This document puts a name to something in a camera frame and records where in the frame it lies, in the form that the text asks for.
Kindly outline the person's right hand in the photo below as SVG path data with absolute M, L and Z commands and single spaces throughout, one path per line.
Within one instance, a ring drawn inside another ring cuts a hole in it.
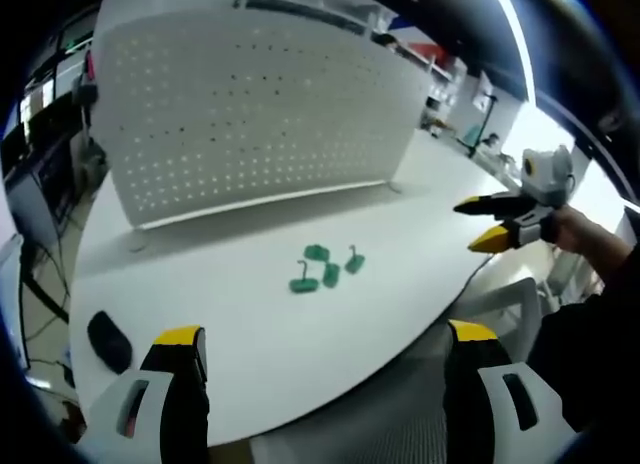
M 551 216 L 551 242 L 564 251 L 585 256 L 607 239 L 608 231 L 580 211 L 564 206 Z

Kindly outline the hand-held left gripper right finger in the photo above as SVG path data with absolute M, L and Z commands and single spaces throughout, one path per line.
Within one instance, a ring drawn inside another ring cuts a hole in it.
M 562 400 L 488 327 L 450 319 L 444 411 L 449 463 L 554 463 L 575 431 Z

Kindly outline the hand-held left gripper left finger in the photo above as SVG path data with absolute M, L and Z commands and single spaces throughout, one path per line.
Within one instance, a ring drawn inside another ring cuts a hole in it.
M 206 332 L 163 332 L 138 369 L 95 400 L 85 431 L 91 463 L 206 463 L 209 399 Z

